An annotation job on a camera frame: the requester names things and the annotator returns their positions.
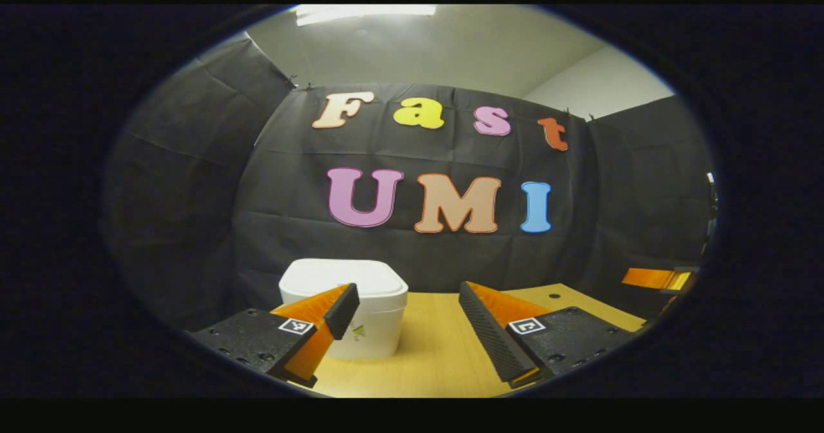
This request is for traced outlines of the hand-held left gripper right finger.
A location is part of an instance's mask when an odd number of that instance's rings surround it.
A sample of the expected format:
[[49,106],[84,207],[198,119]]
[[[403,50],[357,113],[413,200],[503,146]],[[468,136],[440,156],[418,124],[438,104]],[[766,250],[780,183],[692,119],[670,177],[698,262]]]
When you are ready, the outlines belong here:
[[550,311],[473,282],[459,304],[498,377],[512,389],[563,376],[633,338],[576,306]]

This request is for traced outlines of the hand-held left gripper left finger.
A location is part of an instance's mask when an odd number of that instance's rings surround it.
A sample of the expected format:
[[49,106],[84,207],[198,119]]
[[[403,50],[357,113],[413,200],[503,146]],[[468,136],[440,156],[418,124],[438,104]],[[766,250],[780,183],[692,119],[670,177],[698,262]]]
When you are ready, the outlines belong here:
[[359,304],[358,287],[347,283],[270,311],[243,310],[191,336],[268,376],[312,388],[317,368]]

